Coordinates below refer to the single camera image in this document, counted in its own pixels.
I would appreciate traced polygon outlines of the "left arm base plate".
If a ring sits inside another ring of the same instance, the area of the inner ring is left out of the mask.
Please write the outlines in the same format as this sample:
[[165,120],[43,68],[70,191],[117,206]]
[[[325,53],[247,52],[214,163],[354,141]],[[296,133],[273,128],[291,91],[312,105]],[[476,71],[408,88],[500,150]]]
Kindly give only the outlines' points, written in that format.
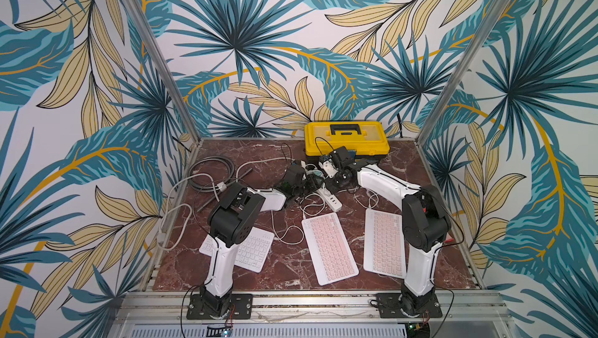
[[212,310],[199,294],[190,297],[185,318],[188,320],[207,320],[225,318],[247,320],[252,314],[252,294],[232,294],[222,312]]

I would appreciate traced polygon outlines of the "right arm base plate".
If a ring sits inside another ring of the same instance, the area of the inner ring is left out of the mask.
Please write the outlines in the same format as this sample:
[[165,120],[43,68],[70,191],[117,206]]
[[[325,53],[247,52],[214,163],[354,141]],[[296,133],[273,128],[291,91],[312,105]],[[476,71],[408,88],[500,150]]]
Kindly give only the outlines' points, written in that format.
[[424,296],[412,296],[409,293],[379,293],[372,302],[382,319],[427,319],[443,316],[441,305],[434,293]]

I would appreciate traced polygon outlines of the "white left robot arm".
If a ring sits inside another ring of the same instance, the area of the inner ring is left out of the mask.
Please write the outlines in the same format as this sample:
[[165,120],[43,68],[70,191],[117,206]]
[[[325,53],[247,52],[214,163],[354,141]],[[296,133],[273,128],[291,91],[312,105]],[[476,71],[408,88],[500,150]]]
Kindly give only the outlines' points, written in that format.
[[303,166],[292,163],[281,182],[272,188],[253,189],[238,179],[227,184],[224,196],[208,218],[212,255],[199,297],[210,315],[220,317],[229,311],[238,250],[250,235],[259,214],[283,210],[303,189],[305,175]]

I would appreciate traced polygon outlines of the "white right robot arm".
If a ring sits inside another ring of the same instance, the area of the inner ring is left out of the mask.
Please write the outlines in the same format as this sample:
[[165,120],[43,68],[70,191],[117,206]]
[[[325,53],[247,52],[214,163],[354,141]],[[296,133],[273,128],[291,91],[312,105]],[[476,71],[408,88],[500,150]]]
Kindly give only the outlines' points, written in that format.
[[403,238],[409,245],[406,277],[396,302],[389,307],[412,319],[443,316],[434,282],[438,254],[452,228],[440,191],[420,186],[381,169],[375,160],[356,160],[344,146],[319,157],[325,186],[332,193],[346,187],[366,188],[393,203],[402,216]]

